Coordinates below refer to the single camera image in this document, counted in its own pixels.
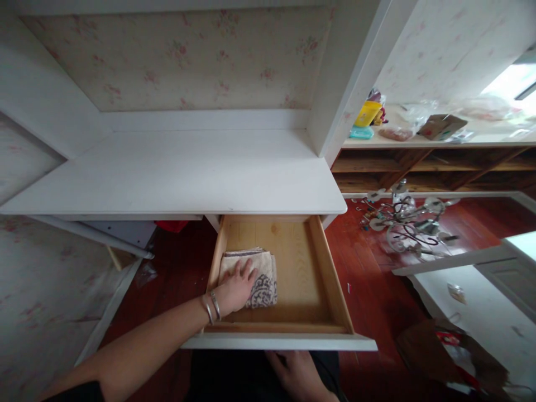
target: red wooden floor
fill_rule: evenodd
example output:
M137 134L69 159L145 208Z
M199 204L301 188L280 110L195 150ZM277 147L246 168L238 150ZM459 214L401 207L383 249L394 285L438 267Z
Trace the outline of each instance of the red wooden floor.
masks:
M335 219L326 236L355 331L375 339L379 349L340 353L341 385L348 399L461 400L460 394L410 373L395 347L401 331L427 316L409 281L391 270L419 261L390 252L383 232L362 230L358 204L347 204L348 212ZM461 236L455 247L436 247L450 254L536 230L536 216L509 198L464 199L449 207L440 223L443 230ZM206 220L188 223L179 234L159 232L151 261L157 278L140 288L136 279L132 282L101 346L203 294L215 243L216 233ZM188 389L189 363L190 352L177 351L130 400L181 401Z

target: desk leg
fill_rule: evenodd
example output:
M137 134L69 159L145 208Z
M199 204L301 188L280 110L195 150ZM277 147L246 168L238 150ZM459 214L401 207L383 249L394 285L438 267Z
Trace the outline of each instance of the desk leg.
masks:
M138 257L142 257L148 260L152 260L155 257L153 253L148 252L143 248L133 246L127 242L118 239L117 237L110 236L109 234L100 232L90 226L86 226L79 222L64 221L62 219L55 218L50 215L28 215L28 217L35 219L36 221L48 223L49 225L57 227L58 229L66 230L68 232L74 233L75 235L88 238L98 243L115 247L119 250L124 250Z
M322 215L320 217L320 220L322 221L322 227L324 230L328 228L329 225L337 218L338 215Z
M216 233L219 233L219 221L221 219L221 215L205 215L207 220L210 222Z

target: open drawer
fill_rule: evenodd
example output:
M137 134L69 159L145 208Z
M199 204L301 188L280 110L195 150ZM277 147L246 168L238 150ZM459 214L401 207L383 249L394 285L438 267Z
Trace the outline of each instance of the open drawer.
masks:
M353 331L319 216L223 216L207 290L217 286L225 251L257 246L275 256L277 304L232 313L184 348L377 350Z

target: wooden shelving unit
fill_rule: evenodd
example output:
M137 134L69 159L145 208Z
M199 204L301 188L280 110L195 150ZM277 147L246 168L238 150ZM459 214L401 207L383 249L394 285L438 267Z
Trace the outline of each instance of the wooden shelving unit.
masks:
M342 193L408 179L412 192L497 192L536 186L536 147L342 150L332 167Z
M369 192L380 188L378 178L370 173L334 173L333 176L341 193L357 193L356 189L368 189L364 191Z

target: bangle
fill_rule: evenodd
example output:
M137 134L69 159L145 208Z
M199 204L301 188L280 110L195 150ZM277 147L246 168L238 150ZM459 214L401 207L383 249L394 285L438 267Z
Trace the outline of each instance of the bangle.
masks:
M212 312L210 311L210 306L208 305L207 300L205 299L205 295L203 295L203 303L205 303L205 307L207 308L208 312L208 319L210 321L211 325L214 325L214 321L212 320Z
M218 321L221 321L222 315L219 312L218 300L216 300L216 294L214 293L214 290L210 291L210 297L212 298L212 303L214 303L214 307L216 308L216 316L218 317Z

